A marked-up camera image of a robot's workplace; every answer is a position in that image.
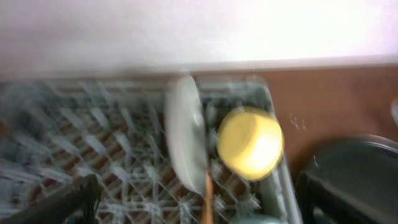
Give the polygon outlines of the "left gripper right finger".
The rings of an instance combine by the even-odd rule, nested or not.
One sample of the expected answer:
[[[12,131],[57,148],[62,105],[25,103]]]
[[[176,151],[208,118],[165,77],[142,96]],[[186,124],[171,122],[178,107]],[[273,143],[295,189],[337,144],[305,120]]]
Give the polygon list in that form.
[[[297,179],[296,193],[304,223],[315,223],[315,208],[322,210],[337,223],[379,223],[379,220],[355,199],[306,172],[300,174]]]

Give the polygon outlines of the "white round plate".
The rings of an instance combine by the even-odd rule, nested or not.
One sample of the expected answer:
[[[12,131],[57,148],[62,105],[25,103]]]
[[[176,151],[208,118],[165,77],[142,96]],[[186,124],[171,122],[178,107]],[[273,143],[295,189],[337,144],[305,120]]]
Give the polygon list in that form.
[[[167,148],[178,179],[186,189],[203,195],[208,154],[203,105],[193,77],[170,82],[164,122]]]

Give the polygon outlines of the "wooden chopstick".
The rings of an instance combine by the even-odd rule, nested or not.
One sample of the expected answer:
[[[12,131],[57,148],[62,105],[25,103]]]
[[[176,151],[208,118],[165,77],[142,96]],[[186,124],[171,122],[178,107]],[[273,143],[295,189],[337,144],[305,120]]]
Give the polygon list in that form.
[[[210,170],[206,170],[206,190],[202,209],[202,224],[213,224],[213,183]]]

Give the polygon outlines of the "light blue plastic cup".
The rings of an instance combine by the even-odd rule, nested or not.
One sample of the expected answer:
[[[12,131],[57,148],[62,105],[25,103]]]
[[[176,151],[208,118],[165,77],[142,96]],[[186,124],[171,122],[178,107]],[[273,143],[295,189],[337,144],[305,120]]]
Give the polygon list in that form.
[[[266,215],[253,215],[247,217],[233,218],[230,224],[281,224],[279,219]]]

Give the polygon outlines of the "yellow bowl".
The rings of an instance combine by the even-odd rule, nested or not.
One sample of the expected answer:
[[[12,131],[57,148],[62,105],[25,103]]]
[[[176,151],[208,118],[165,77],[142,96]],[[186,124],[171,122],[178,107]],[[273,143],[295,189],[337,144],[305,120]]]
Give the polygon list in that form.
[[[217,152],[242,179],[258,181],[274,170],[284,154],[284,134],[274,114],[255,107],[231,110],[218,129]]]

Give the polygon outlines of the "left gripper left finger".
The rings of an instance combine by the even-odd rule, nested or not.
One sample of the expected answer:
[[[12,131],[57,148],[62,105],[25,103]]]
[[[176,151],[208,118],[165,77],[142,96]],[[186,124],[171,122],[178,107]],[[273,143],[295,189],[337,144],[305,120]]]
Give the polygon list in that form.
[[[97,177],[90,174],[1,220],[1,223],[98,223],[96,211],[99,202],[100,185]]]

